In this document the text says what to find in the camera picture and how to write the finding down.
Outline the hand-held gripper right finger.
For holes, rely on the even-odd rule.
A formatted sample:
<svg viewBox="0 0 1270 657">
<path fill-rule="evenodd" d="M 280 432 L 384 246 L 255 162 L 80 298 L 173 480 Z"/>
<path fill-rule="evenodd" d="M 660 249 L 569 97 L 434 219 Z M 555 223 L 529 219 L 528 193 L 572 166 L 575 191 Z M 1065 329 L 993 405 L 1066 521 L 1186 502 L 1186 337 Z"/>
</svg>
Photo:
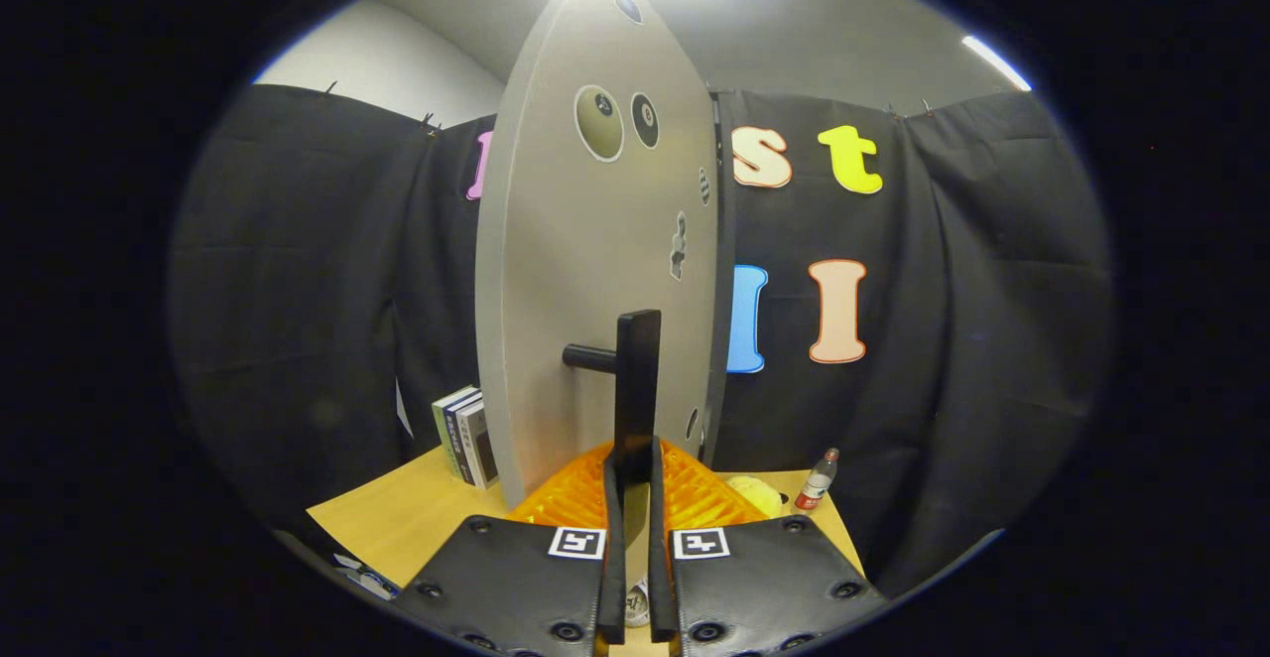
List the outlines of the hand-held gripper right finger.
<svg viewBox="0 0 1270 657">
<path fill-rule="evenodd" d="M 671 442 L 650 454 L 650 629 L 672 656 L 790 656 L 886 606 L 806 515 L 763 515 Z"/>
</svg>

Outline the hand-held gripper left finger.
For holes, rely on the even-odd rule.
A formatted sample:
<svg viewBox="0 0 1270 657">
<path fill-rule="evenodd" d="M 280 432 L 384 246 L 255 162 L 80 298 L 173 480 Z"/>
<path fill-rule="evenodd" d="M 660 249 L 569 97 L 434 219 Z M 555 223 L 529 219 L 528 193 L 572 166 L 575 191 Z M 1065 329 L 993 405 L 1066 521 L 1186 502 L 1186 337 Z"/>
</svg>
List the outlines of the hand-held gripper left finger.
<svg viewBox="0 0 1270 657">
<path fill-rule="evenodd" d="M 566 463 L 504 517 L 458 521 L 404 585 L 410 621 L 485 656 L 605 656 L 624 639 L 612 445 Z"/>
</svg>

